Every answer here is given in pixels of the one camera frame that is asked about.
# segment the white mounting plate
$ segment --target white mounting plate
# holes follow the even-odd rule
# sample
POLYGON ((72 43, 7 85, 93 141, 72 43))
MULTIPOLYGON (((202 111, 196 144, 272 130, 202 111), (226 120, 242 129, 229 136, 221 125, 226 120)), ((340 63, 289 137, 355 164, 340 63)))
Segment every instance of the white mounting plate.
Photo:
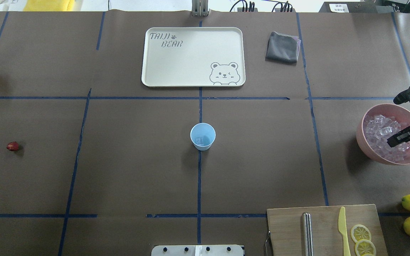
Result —
POLYGON ((245 252, 238 245, 185 245, 185 246, 155 246, 151 256, 244 256, 245 252))
POLYGON ((142 82, 148 87, 236 87, 245 80, 238 28, 155 27, 145 34, 142 82))

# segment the folded cloth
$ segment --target folded cloth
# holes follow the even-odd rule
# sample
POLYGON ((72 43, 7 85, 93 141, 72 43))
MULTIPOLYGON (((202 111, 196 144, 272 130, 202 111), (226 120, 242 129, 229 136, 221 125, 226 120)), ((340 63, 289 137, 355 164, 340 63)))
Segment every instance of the folded cloth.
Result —
POLYGON ((300 52, 300 43, 301 40, 298 39, 298 36, 272 32, 268 40, 265 58, 284 63, 296 63, 300 52))
POLYGON ((24 11, 71 11, 74 0, 28 0, 24 11))

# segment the pink bowl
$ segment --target pink bowl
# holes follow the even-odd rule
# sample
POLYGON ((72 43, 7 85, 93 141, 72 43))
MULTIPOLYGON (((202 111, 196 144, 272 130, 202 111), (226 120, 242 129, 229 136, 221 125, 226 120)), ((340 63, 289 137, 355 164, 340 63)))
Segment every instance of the pink bowl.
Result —
POLYGON ((391 162, 387 159, 382 158, 379 156, 368 144, 366 141, 365 135, 363 134, 363 120, 366 116, 376 116, 376 115, 384 115, 386 117, 395 117, 399 123, 410 123, 410 111, 405 109, 404 107, 400 107, 394 104, 379 104, 372 108, 370 108, 365 115, 363 115, 362 120, 358 124, 357 128, 357 142, 360 149, 367 155, 369 158, 373 159, 376 162, 380 162, 382 164, 391 164, 391 165, 406 165, 410 164, 410 149, 407 150, 407 156, 401 162, 391 162))

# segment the bowl of ice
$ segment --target bowl of ice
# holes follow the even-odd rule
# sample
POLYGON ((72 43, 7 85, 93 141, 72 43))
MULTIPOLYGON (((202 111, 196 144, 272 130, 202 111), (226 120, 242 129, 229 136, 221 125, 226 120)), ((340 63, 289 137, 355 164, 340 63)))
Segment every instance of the bowl of ice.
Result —
POLYGON ((387 139, 410 125, 410 111, 394 104, 370 108, 357 128, 357 142, 369 158, 382 164, 410 164, 410 141, 394 148, 387 139))

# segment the plastic cup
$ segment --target plastic cup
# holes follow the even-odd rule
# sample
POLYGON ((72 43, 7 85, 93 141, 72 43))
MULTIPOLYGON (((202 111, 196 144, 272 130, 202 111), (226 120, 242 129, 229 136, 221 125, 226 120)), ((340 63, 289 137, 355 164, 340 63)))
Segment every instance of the plastic cup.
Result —
POLYGON ((360 149, 367 155, 369 158, 376 162, 389 165, 406 165, 410 164, 410 149, 407 151, 407 157, 401 162, 391 162, 387 159, 379 156, 368 144, 368 141, 365 138, 363 132, 363 120, 366 116, 375 116, 375 115, 384 115, 386 117, 395 117, 399 123, 410 123, 410 111, 404 107, 400 107, 394 104, 379 104, 370 108, 363 118, 360 120, 357 128, 357 143, 360 149))
POLYGON ((200 151, 211 147, 216 138, 215 129, 208 123, 198 123, 191 129, 191 141, 200 151))

